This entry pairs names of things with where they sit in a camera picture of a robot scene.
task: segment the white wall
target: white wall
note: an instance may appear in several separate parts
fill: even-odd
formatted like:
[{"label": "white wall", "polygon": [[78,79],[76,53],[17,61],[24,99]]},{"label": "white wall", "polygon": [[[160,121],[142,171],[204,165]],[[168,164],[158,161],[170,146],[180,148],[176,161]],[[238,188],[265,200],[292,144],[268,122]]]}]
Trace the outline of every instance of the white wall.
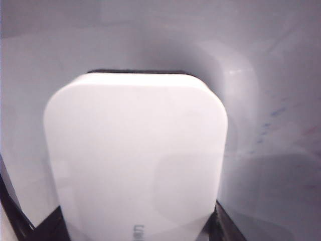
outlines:
[{"label": "white wall", "polygon": [[317,1],[2,1],[1,153],[23,211],[59,205],[42,115],[91,69],[183,70],[222,99],[219,201],[248,240],[321,232]]}]

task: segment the white charger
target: white charger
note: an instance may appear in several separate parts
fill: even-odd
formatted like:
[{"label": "white charger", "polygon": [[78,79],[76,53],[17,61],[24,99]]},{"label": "white charger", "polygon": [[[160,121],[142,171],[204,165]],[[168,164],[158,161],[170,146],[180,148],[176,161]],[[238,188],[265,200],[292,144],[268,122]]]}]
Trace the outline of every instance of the white charger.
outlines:
[{"label": "white charger", "polygon": [[195,241],[214,211],[227,115],[198,78],[87,73],[44,126],[72,241]]}]

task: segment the white power adapter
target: white power adapter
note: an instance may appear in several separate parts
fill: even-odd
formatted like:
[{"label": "white power adapter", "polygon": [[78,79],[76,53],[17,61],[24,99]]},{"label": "white power adapter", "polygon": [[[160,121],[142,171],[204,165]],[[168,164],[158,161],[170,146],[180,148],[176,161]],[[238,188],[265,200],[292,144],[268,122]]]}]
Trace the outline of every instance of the white power adapter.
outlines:
[{"label": "white power adapter", "polygon": [[195,241],[214,211],[227,115],[199,79],[84,74],[44,125],[71,240]]}]

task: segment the white device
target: white device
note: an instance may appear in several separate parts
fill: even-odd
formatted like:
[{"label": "white device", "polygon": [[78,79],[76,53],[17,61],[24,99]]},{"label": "white device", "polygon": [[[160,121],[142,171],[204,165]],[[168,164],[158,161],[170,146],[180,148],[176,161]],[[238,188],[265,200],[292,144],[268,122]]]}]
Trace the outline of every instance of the white device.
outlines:
[{"label": "white device", "polygon": [[198,78],[84,74],[44,125],[72,241],[195,241],[214,211],[227,115]]}]

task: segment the dark edge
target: dark edge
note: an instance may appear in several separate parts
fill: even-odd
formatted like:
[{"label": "dark edge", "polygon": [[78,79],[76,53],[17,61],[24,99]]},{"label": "dark edge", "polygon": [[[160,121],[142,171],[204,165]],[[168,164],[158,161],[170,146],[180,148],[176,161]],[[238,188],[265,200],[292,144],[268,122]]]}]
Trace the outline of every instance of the dark edge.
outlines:
[{"label": "dark edge", "polygon": [[217,201],[215,207],[216,230],[221,230],[224,241],[246,241],[246,238],[235,225],[231,217],[227,214],[222,205]]},{"label": "dark edge", "polygon": [[42,223],[34,227],[20,207],[11,198],[0,174],[0,201],[18,241],[70,241],[67,227],[58,206]]},{"label": "dark edge", "polygon": [[17,239],[25,240],[33,232],[33,225],[10,197],[2,175],[0,175],[0,200]]},{"label": "dark edge", "polygon": [[133,69],[94,69],[87,72],[89,73],[126,73],[126,74],[186,74],[193,77],[195,75],[185,72],[183,70],[133,70]]},{"label": "dark edge", "polygon": [[70,241],[60,206],[40,223],[25,241]]}]

